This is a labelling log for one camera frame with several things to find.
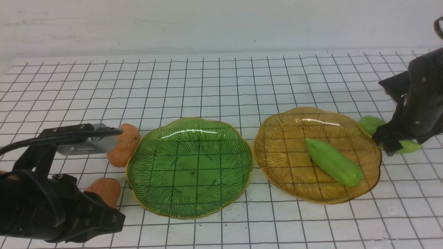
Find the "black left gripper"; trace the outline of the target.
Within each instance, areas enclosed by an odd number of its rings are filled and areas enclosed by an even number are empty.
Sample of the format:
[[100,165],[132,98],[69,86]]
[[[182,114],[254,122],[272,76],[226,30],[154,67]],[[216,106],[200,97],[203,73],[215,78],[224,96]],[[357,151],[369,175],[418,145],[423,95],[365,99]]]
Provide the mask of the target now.
[[48,243],[84,243],[123,230],[125,215],[66,174],[1,172],[1,236]]

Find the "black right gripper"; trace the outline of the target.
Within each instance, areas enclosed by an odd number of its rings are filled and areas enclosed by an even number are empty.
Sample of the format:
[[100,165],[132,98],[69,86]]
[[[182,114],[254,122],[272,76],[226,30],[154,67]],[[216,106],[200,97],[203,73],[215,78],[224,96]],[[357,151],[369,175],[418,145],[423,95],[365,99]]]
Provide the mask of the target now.
[[392,119],[372,135],[388,156],[403,148],[401,141],[423,144],[442,133],[442,55],[442,48],[435,49],[413,59],[405,72],[379,82],[397,104]]

